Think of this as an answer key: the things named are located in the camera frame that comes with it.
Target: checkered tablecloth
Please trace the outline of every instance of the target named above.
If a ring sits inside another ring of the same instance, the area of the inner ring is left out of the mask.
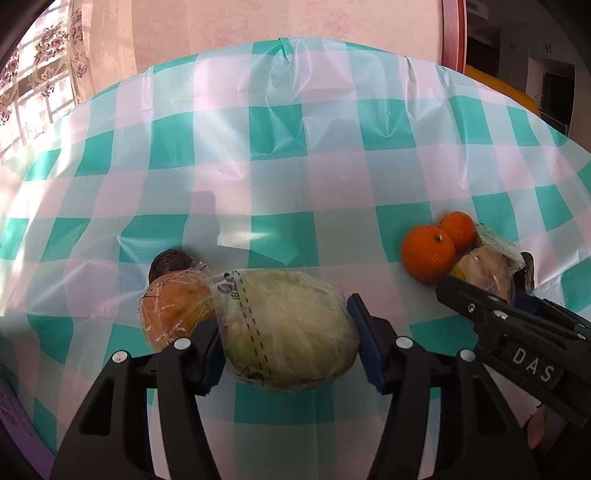
[[[406,232],[452,210],[531,252],[537,294],[590,319],[590,159],[459,73],[354,44],[282,38],[152,67],[0,168],[1,371],[56,451],[113,352],[150,353],[138,301],[171,247],[214,273],[307,271],[455,353],[470,324],[400,263]],[[225,375],[199,406],[225,479],[342,480],[367,474],[388,403],[356,363],[295,394]]]

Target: floral curtain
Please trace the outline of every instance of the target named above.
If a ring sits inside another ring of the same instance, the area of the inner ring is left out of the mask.
[[[56,0],[0,72],[0,163],[80,103],[74,79],[88,75],[82,10]]]

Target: cabbage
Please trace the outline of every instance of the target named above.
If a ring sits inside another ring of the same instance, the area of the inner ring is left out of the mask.
[[[343,375],[355,361],[357,331],[334,287],[298,271],[234,270],[210,288],[240,379],[302,390]]]

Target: orange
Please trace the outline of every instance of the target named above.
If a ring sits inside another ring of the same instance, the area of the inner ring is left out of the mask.
[[[439,223],[439,228],[452,237],[458,255],[468,249],[476,235],[474,222],[463,212],[448,213]]]
[[[436,283],[447,275],[456,261],[451,237],[433,225],[419,225],[402,242],[402,264],[414,278]]]

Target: plastic bag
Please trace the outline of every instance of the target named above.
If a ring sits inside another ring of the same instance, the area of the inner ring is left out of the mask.
[[[226,357],[270,390],[316,387],[355,361],[357,330],[336,288],[288,270],[232,270],[210,281]]]
[[[201,321],[215,317],[205,265],[156,278],[139,301],[139,321],[157,352],[177,338],[191,335]]]
[[[461,257],[452,275],[511,304],[514,302],[515,284],[507,259],[491,245],[477,247]]]
[[[507,267],[509,268],[509,276],[511,277],[525,267],[525,259],[519,252],[517,246],[513,242],[500,236],[493,229],[488,228],[483,223],[476,225],[474,245],[476,247],[489,245],[497,252],[503,254],[505,256]]]

